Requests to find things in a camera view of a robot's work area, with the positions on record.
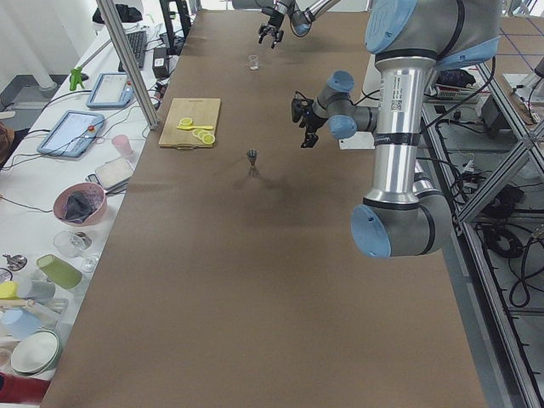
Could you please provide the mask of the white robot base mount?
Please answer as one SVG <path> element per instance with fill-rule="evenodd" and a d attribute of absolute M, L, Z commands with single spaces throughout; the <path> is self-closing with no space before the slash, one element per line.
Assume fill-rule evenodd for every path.
<path fill-rule="evenodd" d="M 339 139 L 338 146 L 341 150 L 373 150 L 374 138 L 370 132 L 356 132 L 350 138 Z"/>

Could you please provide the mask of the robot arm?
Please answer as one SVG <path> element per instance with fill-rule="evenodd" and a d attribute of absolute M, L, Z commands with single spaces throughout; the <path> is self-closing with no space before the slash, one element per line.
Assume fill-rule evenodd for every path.
<path fill-rule="evenodd" d="M 332 73 L 316 99 L 292 101 L 292 120 L 304 129 L 305 146 L 315 143 L 323 126 L 337 139 L 373 135 L 371 189 L 351 215 L 354 242 L 365 255 L 422 255 L 448 239 L 448 203 L 417 162 L 426 84 L 432 71 L 491 59 L 501 18 L 498 1 L 379 1 L 365 32 L 381 76 L 378 106 L 351 100 L 354 81 L 346 71 Z"/>
<path fill-rule="evenodd" d="M 305 37 L 317 18 L 337 3 L 336 0 L 314 1 L 302 9 L 295 0 L 239 0 L 232 1 L 232 6 L 234 9 L 258 9 L 269 17 L 258 29 L 258 43 L 261 44 L 266 37 L 271 37 L 270 47 L 274 49 L 282 42 L 284 31 L 281 27 L 285 18 L 289 19 L 291 31 L 296 37 Z"/>

